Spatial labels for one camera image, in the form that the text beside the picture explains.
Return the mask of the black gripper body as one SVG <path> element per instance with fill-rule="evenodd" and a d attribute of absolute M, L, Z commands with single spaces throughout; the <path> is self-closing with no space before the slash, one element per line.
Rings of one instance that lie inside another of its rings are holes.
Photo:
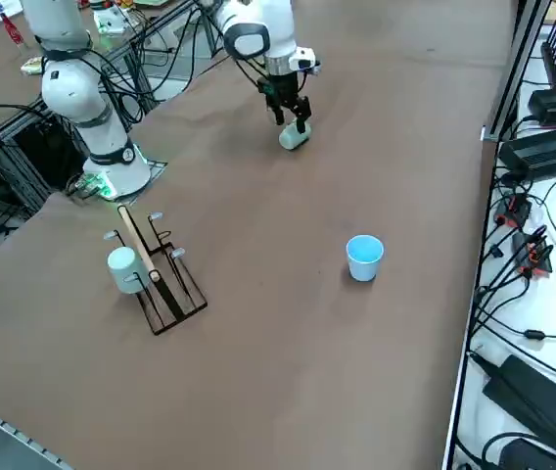
<path fill-rule="evenodd" d="M 256 81 L 256 87 L 269 103 L 289 103 L 299 97 L 299 73 L 262 76 Z"/>

